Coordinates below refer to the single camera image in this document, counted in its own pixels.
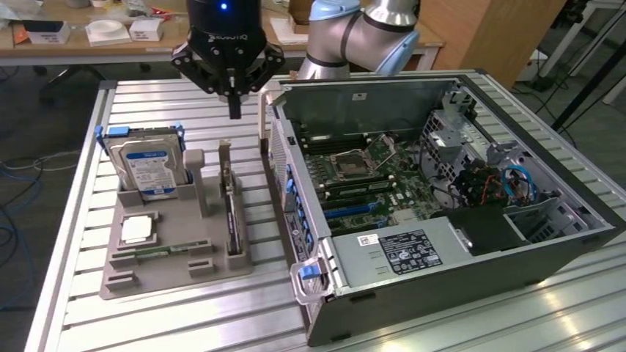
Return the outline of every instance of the metal workbench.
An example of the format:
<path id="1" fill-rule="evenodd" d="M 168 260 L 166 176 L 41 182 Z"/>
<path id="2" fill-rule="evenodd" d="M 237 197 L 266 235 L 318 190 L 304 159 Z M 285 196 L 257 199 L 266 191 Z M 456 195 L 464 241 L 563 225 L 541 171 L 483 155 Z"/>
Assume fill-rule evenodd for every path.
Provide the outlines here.
<path id="1" fill-rule="evenodd" d="M 626 194 L 495 81 L 471 79 L 608 206 L 626 218 Z M 27 351 L 626 351 L 626 237 L 523 290 L 475 301 L 318 348 L 305 346 L 257 151 L 256 97 L 241 120 L 185 80 L 105 82 L 27 337 Z M 477 107 L 497 140 L 508 132 Z M 97 296 L 117 176 L 96 125 L 185 127 L 214 175 L 218 139 L 230 139 L 241 176 L 254 272 L 224 282 L 102 301 Z"/>

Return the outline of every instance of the robotic arm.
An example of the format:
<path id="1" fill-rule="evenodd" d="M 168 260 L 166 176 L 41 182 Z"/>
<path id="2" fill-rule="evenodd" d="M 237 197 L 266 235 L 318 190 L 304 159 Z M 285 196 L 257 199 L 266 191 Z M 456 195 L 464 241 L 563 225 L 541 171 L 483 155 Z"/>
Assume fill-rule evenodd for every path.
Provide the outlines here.
<path id="1" fill-rule="evenodd" d="M 397 74 L 419 38 L 417 15 L 419 0 L 375 0 L 363 12 L 358 0 L 314 0 L 298 79 L 346 78 L 348 62 Z"/>
<path id="2" fill-rule="evenodd" d="M 218 94 L 230 119 L 240 119 L 248 92 L 260 90 L 284 64 L 282 51 L 266 43 L 261 29 L 260 0 L 186 0 L 186 10 L 186 43 L 170 63 L 204 92 Z M 261 52 L 264 60 L 254 65 Z"/>

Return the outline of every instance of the motherboard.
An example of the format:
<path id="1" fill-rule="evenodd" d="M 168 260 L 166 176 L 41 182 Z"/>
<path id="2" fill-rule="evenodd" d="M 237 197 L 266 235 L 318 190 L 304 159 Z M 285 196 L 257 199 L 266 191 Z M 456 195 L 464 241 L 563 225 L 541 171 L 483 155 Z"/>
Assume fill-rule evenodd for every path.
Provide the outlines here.
<path id="1" fill-rule="evenodd" d="M 441 209 L 415 143 L 397 135 L 326 139 L 302 150 L 332 235 L 420 221 Z"/>

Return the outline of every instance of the gray 3d-printed holder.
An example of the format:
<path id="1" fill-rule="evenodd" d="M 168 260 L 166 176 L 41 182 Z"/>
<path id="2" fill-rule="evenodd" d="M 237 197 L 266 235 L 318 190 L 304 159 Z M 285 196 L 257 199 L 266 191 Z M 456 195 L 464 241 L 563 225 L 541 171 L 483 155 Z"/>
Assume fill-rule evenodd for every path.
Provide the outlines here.
<path id="1" fill-rule="evenodd" d="M 220 158 L 228 144 L 220 142 Z M 201 150 L 185 150 L 185 169 L 192 183 L 176 187 L 177 198 L 144 202 L 137 191 L 117 190 L 110 238 L 100 286 L 102 299 L 198 284 L 252 272 L 242 219 L 240 182 L 233 193 L 234 227 L 241 252 L 226 252 L 228 223 L 220 176 L 201 178 Z M 121 240 L 122 222 L 134 216 L 152 220 L 149 236 L 138 243 Z"/>

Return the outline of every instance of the hard drive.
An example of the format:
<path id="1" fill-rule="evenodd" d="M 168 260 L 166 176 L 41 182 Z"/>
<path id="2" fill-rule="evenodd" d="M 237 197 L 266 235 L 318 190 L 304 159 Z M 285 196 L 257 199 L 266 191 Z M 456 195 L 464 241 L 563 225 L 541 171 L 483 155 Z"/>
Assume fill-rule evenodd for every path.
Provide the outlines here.
<path id="1" fill-rule="evenodd" d="M 174 197 L 176 186 L 188 183 L 182 165 L 181 126 L 166 128 L 110 127 L 97 141 L 110 158 L 124 191 L 137 190 L 142 200 Z"/>

